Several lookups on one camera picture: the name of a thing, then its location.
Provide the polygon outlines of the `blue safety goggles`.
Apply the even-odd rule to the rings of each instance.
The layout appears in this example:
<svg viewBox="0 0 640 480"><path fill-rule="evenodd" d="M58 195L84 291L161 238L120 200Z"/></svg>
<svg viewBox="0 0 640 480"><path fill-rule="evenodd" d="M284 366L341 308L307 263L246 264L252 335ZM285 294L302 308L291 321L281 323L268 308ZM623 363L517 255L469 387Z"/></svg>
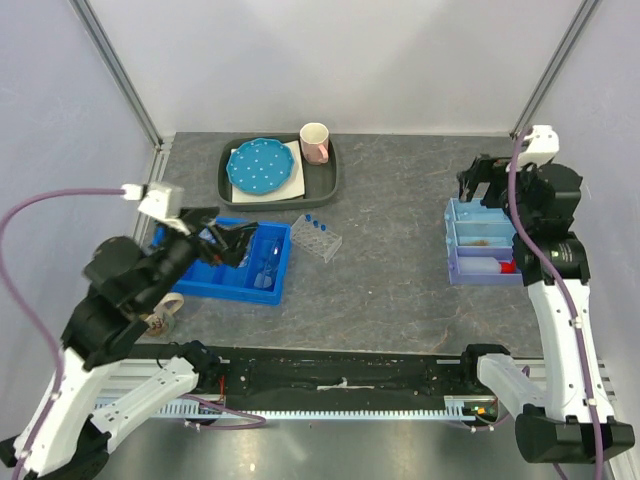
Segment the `blue safety goggles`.
<svg viewBox="0 0 640 480"><path fill-rule="evenodd" d="M259 256L256 276L253 286L259 290L272 290L276 281L280 264L283 241L280 239L266 240Z"/></svg>

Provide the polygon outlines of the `test tube brush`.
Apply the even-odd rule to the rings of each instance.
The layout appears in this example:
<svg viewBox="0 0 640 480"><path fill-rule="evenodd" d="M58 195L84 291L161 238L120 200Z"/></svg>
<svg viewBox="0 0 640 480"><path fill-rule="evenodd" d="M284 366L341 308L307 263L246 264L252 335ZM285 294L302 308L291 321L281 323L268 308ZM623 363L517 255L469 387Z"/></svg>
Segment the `test tube brush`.
<svg viewBox="0 0 640 480"><path fill-rule="evenodd" d="M496 239L478 239L468 242L462 242L460 247L486 247L486 248L495 248L500 247L502 245L501 240Z"/></svg>

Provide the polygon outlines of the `white plastic wash bottle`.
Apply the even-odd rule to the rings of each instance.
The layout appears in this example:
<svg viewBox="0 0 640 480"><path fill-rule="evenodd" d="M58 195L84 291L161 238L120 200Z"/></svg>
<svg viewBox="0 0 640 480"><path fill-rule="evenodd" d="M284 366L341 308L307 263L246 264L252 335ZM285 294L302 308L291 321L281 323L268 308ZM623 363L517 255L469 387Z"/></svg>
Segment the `white plastic wash bottle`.
<svg viewBox="0 0 640 480"><path fill-rule="evenodd" d="M494 257L460 257L459 272L464 275L516 274L515 261L500 261Z"/></svg>

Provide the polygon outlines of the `clear test tube rack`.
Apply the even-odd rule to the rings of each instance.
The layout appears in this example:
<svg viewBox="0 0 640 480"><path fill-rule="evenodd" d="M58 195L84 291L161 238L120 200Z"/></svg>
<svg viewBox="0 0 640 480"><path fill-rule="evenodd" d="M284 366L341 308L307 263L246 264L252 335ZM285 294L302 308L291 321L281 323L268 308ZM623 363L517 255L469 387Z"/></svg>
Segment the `clear test tube rack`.
<svg viewBox="0 0 640 480"><path fill-rule="evenodd" d="M304 251L321 258L325 263L333 259L342 245L342 237L328 229L323 232L318 219L312 215L312 221L306 222L305 215L300 215L291 226L291 241ZM318 220L320 226L315 228L313 220Z"/></svg>

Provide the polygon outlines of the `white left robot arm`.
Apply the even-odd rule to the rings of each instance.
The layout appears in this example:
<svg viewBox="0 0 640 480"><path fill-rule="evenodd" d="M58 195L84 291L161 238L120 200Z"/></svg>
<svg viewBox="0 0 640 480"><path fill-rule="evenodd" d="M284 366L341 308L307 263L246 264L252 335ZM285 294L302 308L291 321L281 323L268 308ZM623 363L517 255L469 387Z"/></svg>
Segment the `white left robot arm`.
<svg viewBox="0 0 640 480"><path fill-rule="evenodd" d="M238 267L258 225L220 226L219 210L188 208L160 223L162 242L145 252L127 236L95 251L84 275L85 298L60 343L50 386L23 432L1 443L1 460L15 478L92 479L115 449L168 402L219 382L220 359L199 341L179 346L152 377L96 410L103 385L148 330L148 317L196 261Z"/></svg>

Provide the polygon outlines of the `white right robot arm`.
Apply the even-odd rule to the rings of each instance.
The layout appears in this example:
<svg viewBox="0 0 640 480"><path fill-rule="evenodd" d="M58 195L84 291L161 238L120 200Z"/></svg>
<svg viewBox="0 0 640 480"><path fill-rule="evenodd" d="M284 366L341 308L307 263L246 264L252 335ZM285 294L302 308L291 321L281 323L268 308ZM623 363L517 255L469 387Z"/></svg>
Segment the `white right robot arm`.
<svg viewBox="0 0 640 480"><path fill-rule="evenodd" d="M505 348L471 345L460 386L492 391L515 420L525 461L601 466L632 448L635 434L615 417L594 347L589 264L571 230L581 176L553 162L512 168L505 157L480 155L457 179L464 202L486 184L482 206L501 209L515 228L513 259L537 317L546 377L540 388Z"/></svg>

